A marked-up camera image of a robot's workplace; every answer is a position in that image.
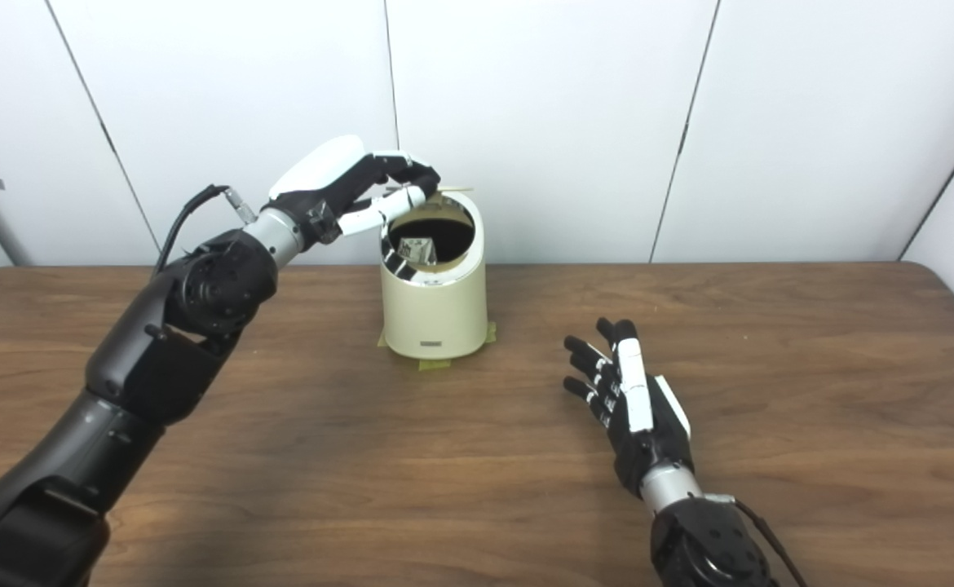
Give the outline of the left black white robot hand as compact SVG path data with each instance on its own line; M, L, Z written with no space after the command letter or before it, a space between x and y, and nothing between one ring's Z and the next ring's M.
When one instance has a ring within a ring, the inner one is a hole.
M358 136L331 139L271 189L267 207L290 221L299 248L383 227L439 191L435 168L402 150L366 152Z

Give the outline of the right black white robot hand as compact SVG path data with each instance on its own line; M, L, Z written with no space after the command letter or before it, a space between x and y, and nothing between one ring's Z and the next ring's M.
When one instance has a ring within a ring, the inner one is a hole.
M640 498L642 480L656 467L694 470L690 424L674 394L646 372L636 324L600 317L596 329L607 352L574 335L565 337L570 363L584 378L566 376L563 387L589 406L607 432L619 482Z

